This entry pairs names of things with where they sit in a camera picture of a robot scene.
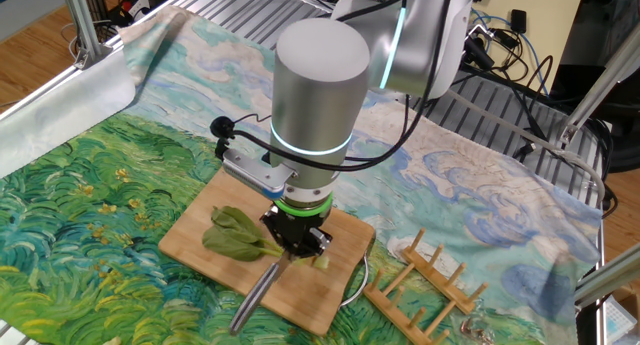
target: metal frame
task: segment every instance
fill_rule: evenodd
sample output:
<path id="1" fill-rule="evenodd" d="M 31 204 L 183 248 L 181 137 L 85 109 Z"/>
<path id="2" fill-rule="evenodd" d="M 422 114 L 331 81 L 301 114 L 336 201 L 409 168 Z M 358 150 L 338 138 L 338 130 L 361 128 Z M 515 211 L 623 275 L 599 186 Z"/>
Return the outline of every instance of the metal frame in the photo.
<path id="1" fill-rule="evenodd" d="M 111 52 L 111 48 L 98 41 L 87 0 L 65 0 L 65 2 L 77 29 L 76 41 L 82 44 L 74 66 L 78 69 L 88 69 L 105 58 Z"/>
<path id="2" fill-rule="evenodd" d="M 571 143 L 577 131 L 598 108 L 611 89 L 624 80 L 634 70 L 634 66 L 637 67 L 639 59 L 640 23 L 636 25 L 633 32 L 622 43 L 620 49 L 607 62 L 605 71 L 593 84 L 573 113 L 562 124 L 562 131 L 559 133 L 558 141 L 567 145 Z"/>

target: green leaf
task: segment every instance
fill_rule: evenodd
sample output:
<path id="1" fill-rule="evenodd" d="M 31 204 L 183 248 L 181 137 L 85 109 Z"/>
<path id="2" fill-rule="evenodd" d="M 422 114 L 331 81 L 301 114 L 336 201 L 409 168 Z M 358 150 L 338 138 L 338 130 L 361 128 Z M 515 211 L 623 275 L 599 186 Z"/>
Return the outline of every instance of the green leaf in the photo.
<path id="1" fill-rule="evenodd" d="M 239 261 L 255 261 L 262 254 L 258 246 L 225 235 L 219 226 L 213 226 L 205 231 L 202 236 L 202 245 L 220 255 Z"/>

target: painted tablecloth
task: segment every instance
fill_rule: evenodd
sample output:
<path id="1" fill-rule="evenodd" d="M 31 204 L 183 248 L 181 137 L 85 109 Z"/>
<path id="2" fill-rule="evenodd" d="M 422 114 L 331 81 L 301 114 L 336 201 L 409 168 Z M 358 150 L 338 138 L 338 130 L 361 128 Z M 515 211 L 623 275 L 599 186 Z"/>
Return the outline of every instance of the painted tablecloth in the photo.
<path id="1" fill-rule="evenodd" d="M 173 7 L 121 35 L 133 103 L 0 180 L 0 318 L 52 344 L 407 343 L 366 298 L 341 309 L 322 338 L 264 308 L 228 336 L 243 297 L 157 245 L 220 168 L 211 120 L 270 113 L 274 55 Z M 403 117 L 401 104 L 369 93 L 350 154 L 382 153 Z M 239 126 L 268 138 L 268 121 Z M 572 293 L 598 260 L 601 212 L 513 159 L 421 119 L 392 158 L 340 175 L 335 206 L 375 227 L 370 263 L 387 270 L 383 283 L 425 227 L 418 251 L 428 259 L 444 243 L 441 272 L 466 262 L 457 285 L 467 294 L 489 283 L 472 316 L 496 344 L 577 343 Z M 416 272 L 404 285 L 399 307 L 412 316 L 424 306 L 424 328 L 447 300 Z M 458 331 L 466 318 L 454 309 L 436 333 L 473 344 Z"/>

